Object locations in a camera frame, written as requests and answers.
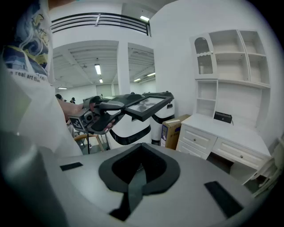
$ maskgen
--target white pillar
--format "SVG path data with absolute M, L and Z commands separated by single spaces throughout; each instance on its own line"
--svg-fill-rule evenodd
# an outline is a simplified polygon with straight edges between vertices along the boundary
M 117 48 L 117 77 L 119 94 L 130 94 L 128 42 L 120 41 Z
M 113 83 L 111 84 L 111 92 L 112 92 L 112 95 L 115 95 L 115 92 L 114 92 L 114 84 L 113 84 Z

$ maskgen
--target glass cabinet door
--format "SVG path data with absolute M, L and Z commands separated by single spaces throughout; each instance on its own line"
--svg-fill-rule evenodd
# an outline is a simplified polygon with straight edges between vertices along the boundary
M 192 37 L 191 48 L 196 79 L 216 79 L 217 63 L 208 33 Z

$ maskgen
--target black frame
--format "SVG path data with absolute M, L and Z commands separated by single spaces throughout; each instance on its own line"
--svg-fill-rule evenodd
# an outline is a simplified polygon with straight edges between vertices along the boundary
M 147 98 L 161 98 L 163 99 L 161 102 L 157 103 L 156 105 L 150 107 L 149 109 L 145 110 L 144 112 L 139 112 L 133 109 L 130 109 L 129 107 L 137 104 Z M 139 100 L 136 100 L 132 103 L 129 103 L 125 106 L 125 109 L 122 110 L 122 113 L 130 115 L 134 118 L 136 118 L 137 120 L 140 121 L 145 121 L 148 118 L 150 118 L 151 116 L 153 116 L 156 112 L 158 112 L 161 108 L 163 108 L 164 106 L 166 106 L 168 103 L 170 103 L 173 100 L 173 97 L 168 97 L 168 96 L 157 96 L 157 95 L 148 95 L 145 96 Z

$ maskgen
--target shelf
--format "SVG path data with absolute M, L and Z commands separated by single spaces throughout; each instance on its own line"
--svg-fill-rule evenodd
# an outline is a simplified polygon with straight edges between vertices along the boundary
M 215 56 L 219 78 L 249 81 L 249 65 L 244 52 L 224 52 Z
M 268 64 L 265 55 L 248 54 L 250 81 L 269 85 Z
M 240 31 L 247 53 L 264 55 L 264 48 L 256 31 Z
M 197 98 L 197 99 L 216 102 L 216 99 L 209 99 L 209 98 Z
M 218 81 L 224 82 L 224 83 L 241 84 L 245 86 L 257 87 L 257 88 L 263 88 L 263 89 L 270 88 L 269 84 L 255 83 L 255 82 L 244 81 L 244 80 L 230 80 L 230 79 L 225 79 L 225 78 L 219 78 Z
M 215 109 L 215 102 L 203 99 L 197 99 L 197 109 L 196 113 L 213 117 L 214 116 L 214 109 Z
M 217 95 L 217 80 L 197 80 L 197 95 L 201 100 L 215 100 Z
M 218 51 L 215 52 L 216 55 L 221 55 L 221 54 L 245 54 L 245 52 L 239 52 L 239 51 Z
M 266 59 L 266 56 L 261 54 L 248 53 L 248 58 L 252 62 L 260 62 L 263 59 Z
M 209 33 L 214 52 L 235 51 L 244 52 L 244 46 L 236 30 L 217 31 Z

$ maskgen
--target ceiling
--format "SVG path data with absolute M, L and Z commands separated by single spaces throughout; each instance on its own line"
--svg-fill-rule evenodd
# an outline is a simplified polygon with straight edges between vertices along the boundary
M 130 4 L 153 13 L 156 13 L 164 5 L 174 1 L 176 0 L 80 0 L 80 2 Z
M 118 83 L 116 41 L 91 41 L 68 45 L 53 53 L 54 86 L 71 88 L 90 84 Z M 129 44 L 130 81 L 155 72 L 153 50 Z M 97 75 L 95 64 L 100 64 Z

